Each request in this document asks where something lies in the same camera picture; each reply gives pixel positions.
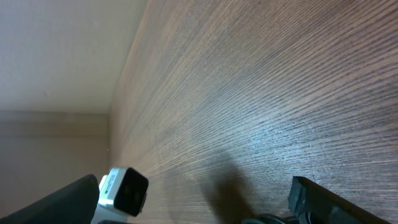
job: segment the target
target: white wall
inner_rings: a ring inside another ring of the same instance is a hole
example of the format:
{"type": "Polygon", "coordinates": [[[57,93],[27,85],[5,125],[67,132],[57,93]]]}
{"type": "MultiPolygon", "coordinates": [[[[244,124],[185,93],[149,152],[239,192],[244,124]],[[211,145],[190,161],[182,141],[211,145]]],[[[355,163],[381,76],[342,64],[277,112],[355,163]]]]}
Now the white wall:
{"type": "Polygon", "coordinates": [[[109,113],[146,0],[1,0],[0,110],[109,113]]]}
{"type": "Polygon", "coordinates": [[[0,217],[108,171],[107,116],[0,112],[0,217]]]}

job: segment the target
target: black object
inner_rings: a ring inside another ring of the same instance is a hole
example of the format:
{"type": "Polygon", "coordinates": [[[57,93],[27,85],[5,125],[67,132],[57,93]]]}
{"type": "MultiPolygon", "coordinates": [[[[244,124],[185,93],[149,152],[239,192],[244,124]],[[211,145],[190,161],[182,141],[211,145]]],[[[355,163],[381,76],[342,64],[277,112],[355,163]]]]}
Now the black object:
{"type": "Polygon", "coordinates": [[[113,206],[136,217],[145,204],[148,179],[132,168],[128,168],[115,196],[113,206]]]}
{"type": "Polygon", "coordinates": [[[100,190],[94,175],[87,175],[45,198],[0,219],[0,224],[90,223],[100,190]]]}
{"type": "Polygon", "coordinates": [[[295,215],[279,218],[262,214],[241,224],[385,224],[370,214],[305,177],[293,177],[289,210],[295,215]]]}

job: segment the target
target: black plastic piece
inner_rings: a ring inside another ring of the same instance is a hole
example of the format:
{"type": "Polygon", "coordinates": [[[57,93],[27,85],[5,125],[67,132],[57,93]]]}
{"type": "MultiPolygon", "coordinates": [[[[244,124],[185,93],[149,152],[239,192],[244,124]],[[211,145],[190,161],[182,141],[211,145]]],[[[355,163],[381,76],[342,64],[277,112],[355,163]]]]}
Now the black plastic piece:
{"type": "Polygon", "coordinates": [[[0,219],[0,224],[89,224],[93,219],[99,195],[96,177],[87,175],[0,219]]]}
{"type": "Polygon", "coordinates": [[[289,210],[301,224],[388,223],[305,177],[293,177],[289,210]]]}

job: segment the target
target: dark brown floor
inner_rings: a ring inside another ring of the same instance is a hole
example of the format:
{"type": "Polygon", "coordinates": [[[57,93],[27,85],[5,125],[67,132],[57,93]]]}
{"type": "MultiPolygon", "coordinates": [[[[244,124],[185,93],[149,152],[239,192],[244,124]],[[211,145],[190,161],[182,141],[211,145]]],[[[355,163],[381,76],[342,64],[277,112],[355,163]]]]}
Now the dark brown floor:
{"type": "Polygon", "coordinates": [[[150,1],[111,114],[136,223],[288,215],[293,175],[398,220],[397,1],[150,1]]]}

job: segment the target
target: wood grain surface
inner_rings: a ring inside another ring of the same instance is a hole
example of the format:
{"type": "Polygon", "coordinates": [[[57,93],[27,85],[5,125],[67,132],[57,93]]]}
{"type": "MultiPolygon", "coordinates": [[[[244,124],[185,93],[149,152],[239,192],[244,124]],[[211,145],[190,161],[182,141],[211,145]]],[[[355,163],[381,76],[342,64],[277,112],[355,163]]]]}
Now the wood grain surface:
{"type": "Polygon", "coordinates": [[[293,175],[395,223],[397,97],[397,1],[149,1],[110,164],[149,178],[135,223],[289,215],[293,175]]]}

